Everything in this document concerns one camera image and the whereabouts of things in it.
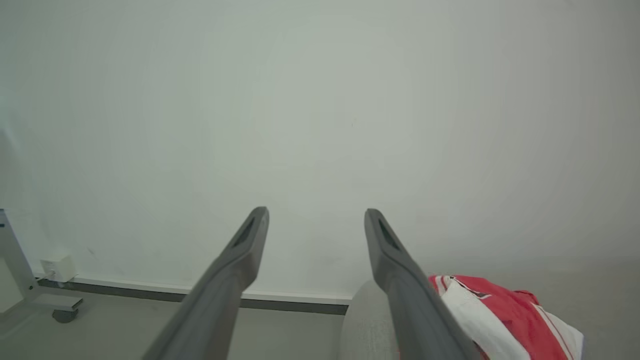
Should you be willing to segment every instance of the red and white cloth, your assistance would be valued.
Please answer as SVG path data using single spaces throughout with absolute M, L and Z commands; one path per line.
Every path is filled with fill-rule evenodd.
M 582 356 L 582 333 L 546 312 L 528 291 L 481 277 L 439 275 L 431 285 L 486 359 L 569 359 Z

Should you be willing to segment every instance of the baseboard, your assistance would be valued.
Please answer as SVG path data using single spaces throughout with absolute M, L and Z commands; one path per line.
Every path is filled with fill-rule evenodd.
M 35 277 L 42 277 L 42 271 L 33 271 Z M 140 291 L 152 291 L 156 293 L 169 293 L 176 295 L 185 295 L 191 291 L 191 286 L 158 284 L 153 282 L 139 281 L 122 281 L 96 279 L 78 275 L 71 280 L 74 284 L 87 284 L 94 286 L 104 286 L 108 288 L 119 288 Z M 304 294 L 304 293 L 284 293 L 277 291 L 255 291 L 248 290 L 242 294 L 242 299 L 246 300 L 263 300 L 272 302 L 298 302 L 304 304 L 326 304 L 326 305 L 344 305 L 351 303 L 351 297 L 343 295 L 321 295 L 321 294 Z

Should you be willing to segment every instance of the wall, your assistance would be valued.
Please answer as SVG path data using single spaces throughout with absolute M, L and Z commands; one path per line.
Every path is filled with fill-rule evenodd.
M 1 6 L 34 266 L 188 288 L 259 205 L 253 291 L 352 295 L 368 207 L 427 271 L 640 254 L 636 2 Z

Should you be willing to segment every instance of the caster wheel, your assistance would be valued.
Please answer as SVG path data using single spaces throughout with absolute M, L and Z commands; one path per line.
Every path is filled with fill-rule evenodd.
M 78 309 L 74 311 L 54 310 L 51 317 L 59 323 L 69 323 L 76 318 L 76 315 L 78 315 Z

